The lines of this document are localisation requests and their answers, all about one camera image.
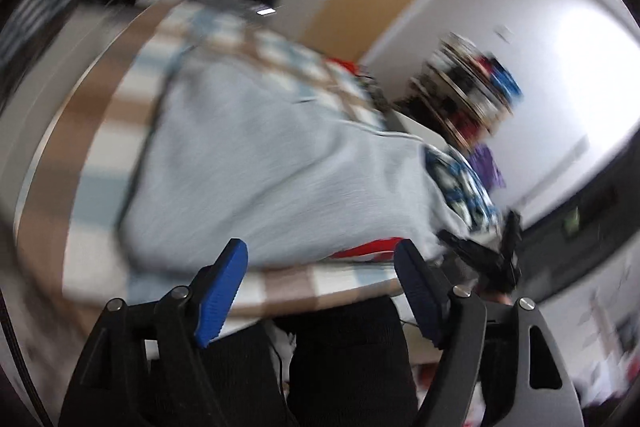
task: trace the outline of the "blue gripper pad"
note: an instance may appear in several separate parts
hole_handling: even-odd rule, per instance
[[[191,302],[198,306],[198,325],[193,336],[199,348],[204,349],[220,334],[248,262],[246,244],[231,239],[214,265],[201,270],[191,283]]]
[[[420,333],[438,347],[449,320],[448,281],[439,270],[429,268],[409,239],[396,245],[394,268]]]

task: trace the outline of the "clothes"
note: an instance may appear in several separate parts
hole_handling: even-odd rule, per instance
[[[482,185],[486,188],[487,193],[491,194],[491,191],[495,187],[506,187],[502,173],[498,166],[495,164],[494,155],[491,153],[491,149],[484,143],[476,145],[474,152],[469,156],[469,165],[476,172]]]
[[[369,96],[371,97],[371,101],[373,102],[374,107],[380,112],[386,114],[391,111],[391,103],[386,99],[380,84],[376,80],[376,78],[367,71],[367,68],[364,66],[358,66],[358,71],[356,73],[355,79],[358,85],[364,89]]]
[[[509,103],[513,104],[522,98],[522,90],[511,73],[498,62],[497,58],[488,59],[491,65],[491,82],[500,89]]]
[[[417,410],[398,311],[388,297],[291,315],[285,408],[258,324],[210,344],[202,361],[230,427],[408,427]]]
[[[451,146],[446,152],[431,145],[424,147],[427,172],[438,184],[450,208],[473,232],[496,227],[500,212],[464,156]]]
[[[449,120],[460,133],[460,136],[468,142],[475,140],[476,136],[482,130],[480,124],[472,120],[469,115],[462,110],[457,110],[454,114],[450,115]]]
[[[190,54],[170,81],[121,226],[134,263],[196,273],[231,237],[252,267],[312,263],[386,237],[427,258],[465,236],[422,165],[421,140],[290,103],[235,58]]]

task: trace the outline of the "blue patterned fabric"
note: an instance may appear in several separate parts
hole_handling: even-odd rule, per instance
[[[498,225],[499,210],[460,152],[451,146],[443,152],[425,145],[424,159],[427,172],[438,184],[445,201],[471,232],[484,232]]]

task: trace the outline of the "metal screw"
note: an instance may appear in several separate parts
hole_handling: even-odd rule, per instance
[[[124,306],[124,301],[122,299],[111,299],[107,302],[107,309],[110,312],[116,312]]]
[[[189,295],[187,286],[176,286],[171,290],[171,296],[177,300],[184,299],[187,295]]]
[[[522,299],[519,299],[518,304],[523,310],[526,310],[528,312],[536,307],[536,303],[529,299],[529,297],[523,297]]]
[[[456,284],[455,286],[453,286],[453,295],[465,299],[471,296],[471,290],[464,287],[462,284]]]

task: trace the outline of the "purple cloth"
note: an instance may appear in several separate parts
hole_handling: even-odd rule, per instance
[[[502,173],[498,166],[495,164],[494,155],[491,154],[491,149],[484,143],[476,145],[474,153],[469,156],[469,165],[476,171],[482,185],[487,192],[491,192],[495,187],[506,187]]]

